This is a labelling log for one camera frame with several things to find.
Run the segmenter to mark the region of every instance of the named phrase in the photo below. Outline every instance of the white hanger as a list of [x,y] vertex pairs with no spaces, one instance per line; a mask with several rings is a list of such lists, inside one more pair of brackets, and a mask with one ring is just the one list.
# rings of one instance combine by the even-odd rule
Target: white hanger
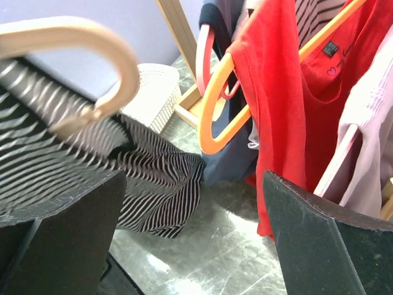
[[58,47],[87,47],[117,68],[119,82],[80,116],[67,117],[50,127],[61,139],[109,117],[126,106],[139,90],[137,61],[128,44],[109,29],[79,17],[49,17],[0,25],[0,58]]

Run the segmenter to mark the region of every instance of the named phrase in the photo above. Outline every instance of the woven basket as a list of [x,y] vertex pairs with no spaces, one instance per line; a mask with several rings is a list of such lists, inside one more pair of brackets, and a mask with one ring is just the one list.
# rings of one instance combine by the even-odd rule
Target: woven basket
[[153,131],[161,133],[180,98],[177,69],[156,63],[138,65],[141,86],[135,98],[120,111]]

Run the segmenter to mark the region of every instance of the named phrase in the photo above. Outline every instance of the light blue wall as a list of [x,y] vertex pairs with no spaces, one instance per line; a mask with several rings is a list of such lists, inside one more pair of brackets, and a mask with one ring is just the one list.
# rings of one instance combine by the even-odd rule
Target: light blue wall
[[[197,38],[202,0],[181,3]],[[132,46],[140,63],[170,65],[179,56],[155,0],[0,0],[0,23],[60,15],[85,17],[109,27]],[[57,50],[36,57],[94,96],[117,80],[110,64],[84,50]]]

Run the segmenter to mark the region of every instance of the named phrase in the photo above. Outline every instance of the wooden rack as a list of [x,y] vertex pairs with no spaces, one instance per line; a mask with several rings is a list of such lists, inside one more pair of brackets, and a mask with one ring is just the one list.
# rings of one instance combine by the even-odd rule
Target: wooden rack
[[[161,13],[163,14],[168,27],[176,41],[177,47],[183,56],[186,65],[190,69],[191,75],[196,82],[195,75],[195,57],[197,55],[197,42],[192,34],[190,25],[185,17],[183,8],[179,0],[156,0]],[[193,84],[174,105],[175,112],[179,117],[196,128],[201,114],[201,100],[202,97],[198,91],[196,84]],[[216,120],[225,100],[219,99],[214,110],[213,120]]]

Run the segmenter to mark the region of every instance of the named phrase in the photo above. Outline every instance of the black label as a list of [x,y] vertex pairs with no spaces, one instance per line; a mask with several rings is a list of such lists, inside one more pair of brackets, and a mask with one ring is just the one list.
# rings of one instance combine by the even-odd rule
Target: black label
[[333,57],[333,55],[338,51],[338,46],[334,44],[332,41],[329,41],[322,51],[328,56]]

